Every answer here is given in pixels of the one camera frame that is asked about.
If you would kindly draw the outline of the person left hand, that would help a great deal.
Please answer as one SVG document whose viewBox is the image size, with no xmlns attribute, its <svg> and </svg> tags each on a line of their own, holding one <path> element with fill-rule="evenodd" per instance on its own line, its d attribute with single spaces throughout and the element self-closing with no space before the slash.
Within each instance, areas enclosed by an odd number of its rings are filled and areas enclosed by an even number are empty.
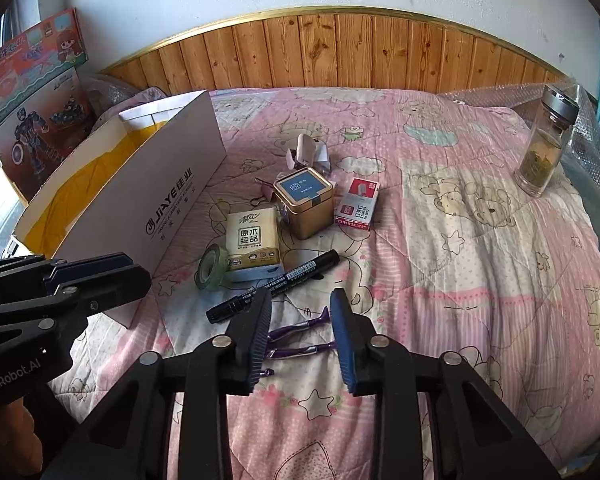
<svg viewBox="0 0 600 480">
<path fill-rule="evenodd" d="M 27 477 L 43 468 L 43 445 L 23 398 L 0 406 L 0 474 Z"/>
</svg>

